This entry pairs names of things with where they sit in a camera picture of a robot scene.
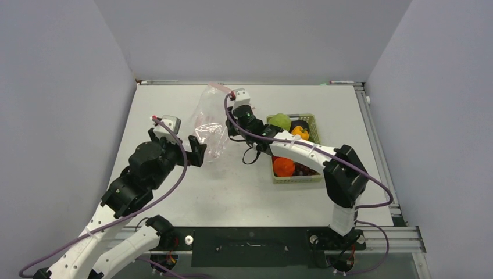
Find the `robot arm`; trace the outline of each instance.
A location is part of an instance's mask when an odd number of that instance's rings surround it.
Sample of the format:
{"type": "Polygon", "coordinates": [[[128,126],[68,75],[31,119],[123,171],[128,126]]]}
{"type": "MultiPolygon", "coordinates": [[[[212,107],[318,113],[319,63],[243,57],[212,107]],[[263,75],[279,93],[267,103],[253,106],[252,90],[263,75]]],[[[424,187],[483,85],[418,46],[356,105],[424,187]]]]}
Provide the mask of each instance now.
{"type": "Polygon", "coordinates": [[[226,120],[229,136],[241,135],[247,144],[256,145],[259,152],[289,158],[323,174],[327,194],[334,202],[330,228],[341,236],[347,235],[355,226],[356,207],[368,179],[314,149],[346,160],[365,171],[356,152],[347,145],[333,148],[297,139],[282,128],[264,124],[253,114],[250,96],[245,90],[234,91],[231,99],[234,103],[227,108],[229,117],[226,120]]]}
{"type": "Polygon", "coordinates": [[[107,251],[94,265],[88,279],[110,279],[143,253],[160,247],[172,247],[173,226],[160,215],[149,218],[145,226],[107,251]]]}
{"type": "MultiPolygon", "coordinates": [[[[178,118],[163,116],[159,120],[164,122],[175,134],[178,133],[180,128],[180,120],[178,118]]],[[[176,165],[183,166],[187,164],[188,166],[198,167],[202,165],[206,145],[200,144],[195,137],[188,137],[192,152],[187,152],[188,161],[184,162],[181,149],[166,129],[155,127],[150,129],[148,133],[151,141],[143,142],[136,148],[128,160],[129,165],[123,169],[120,177],[110,184],[101,198],[101,204],[96,208],[91,221],[81,233],[81,235],[89,234],[90,237],[70,247],[51,267],[39,269],[34,275],[34,279],[87,279],[89,273],[93,272],[94,264],[108,246],[109,241],[114,239],[116,234],[131,219],[95,234],[90,233],[92,230],[142,209],[153,199],[152,191],[160,187],[176,165]]],[[[136,244],[134,250],[140,251],[154,244],[152,241],[147,244],[144,244],[144,242],[136,244]]],[[[125,262],[128,256],[121,255],[119,260],[125,262]]]]}

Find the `white wall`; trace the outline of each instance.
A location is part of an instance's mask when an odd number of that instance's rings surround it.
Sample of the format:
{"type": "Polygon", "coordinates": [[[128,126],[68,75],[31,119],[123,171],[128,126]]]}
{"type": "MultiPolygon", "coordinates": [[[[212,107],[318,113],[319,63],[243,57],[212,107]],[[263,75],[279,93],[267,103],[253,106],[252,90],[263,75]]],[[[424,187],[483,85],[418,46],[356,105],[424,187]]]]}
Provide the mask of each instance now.
{"type": "Polygon", "coordinates": [[[139,79],[366,81],[411,0],[95,0],[139,79]]]}
{"type": "Polygon", "coordinates": [[[493,1],[414,0],[366,84],[434,278],[492,278],[493,1]]]}
{"type": "Polygon", "coordinates": [[[17,278],[93,214],[135,81],[92,0],[2,1],[0,38],[0,277],[17,278]]]}

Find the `white tabletop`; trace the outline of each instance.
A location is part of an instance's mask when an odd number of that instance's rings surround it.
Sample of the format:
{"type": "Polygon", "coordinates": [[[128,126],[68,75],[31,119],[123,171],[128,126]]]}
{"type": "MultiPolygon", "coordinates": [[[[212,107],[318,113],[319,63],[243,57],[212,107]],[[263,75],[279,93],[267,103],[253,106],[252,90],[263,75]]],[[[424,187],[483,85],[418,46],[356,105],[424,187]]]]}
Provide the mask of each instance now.
{"type": "MultiPolygon", "coordinates": [[[[283,113],[315,115],[321,144],[353,147],[368,173],[377,179],[377,166],[370,147],[361,111],[352,86],[245,85],[257,118],[283,113]]],[[[127,125],[113,168],[111,181],[128,165],[128,157],[138,144],[149,141],[147,130],[152,115],[173,115],[187,121],[198,103],[204,85],[142,85],[137,88],[127,125]]],[[[187,140],[182,129],[179,136],[187,140]]],[[[137,216],[157,214],[174,226],[326,226],[331,221],[333,203],[324,182],[273,184],[270,157],[262,154],[251,165],[242,164],[247,146],[229,142],[218,160],[201,168],[189,167],[178,188],[163,202],[137,216]]],[[[182,171],[176,167],[154,197],[164,194],[182,171]]],[[[362,204],[385,201],[383,190],[368,182],[362,204]]],[[[359,220],[392,226],[388,207],[362,209],[359,220]]]]}

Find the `orange bell pepper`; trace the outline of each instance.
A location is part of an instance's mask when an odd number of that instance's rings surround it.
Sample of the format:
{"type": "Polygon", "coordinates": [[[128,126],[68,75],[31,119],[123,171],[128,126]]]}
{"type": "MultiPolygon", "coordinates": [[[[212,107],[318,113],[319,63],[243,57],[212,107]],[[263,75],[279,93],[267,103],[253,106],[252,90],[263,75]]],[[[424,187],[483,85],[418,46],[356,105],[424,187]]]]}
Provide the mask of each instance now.
{"type": "Polygon", "coordinates": [[[291,134],[293,135],[299,135],[303,140],[308,140],[310,138],[310,134],[306,129],[303,129],[301,126],[296,126],[294,129],[291,131],[291,134]]]}

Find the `plastic bag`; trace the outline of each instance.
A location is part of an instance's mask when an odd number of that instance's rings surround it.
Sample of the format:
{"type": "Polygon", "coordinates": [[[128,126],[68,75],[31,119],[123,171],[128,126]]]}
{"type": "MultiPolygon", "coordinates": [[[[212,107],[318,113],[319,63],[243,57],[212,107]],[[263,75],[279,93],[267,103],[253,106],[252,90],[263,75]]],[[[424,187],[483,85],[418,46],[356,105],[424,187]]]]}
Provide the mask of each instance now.
{"type": "MultiPolygon", "coordinates": [[[[202,144],[207,144],[204,162],[213,162],[224,152],[228,142],[224,97],[231,89],[220,84],[209,84],[199,99],[192,116],[183,123],[184,132],[194,135],[202,144]]],[[[185,147],[190,148],[188,141],[185,147]]]]}

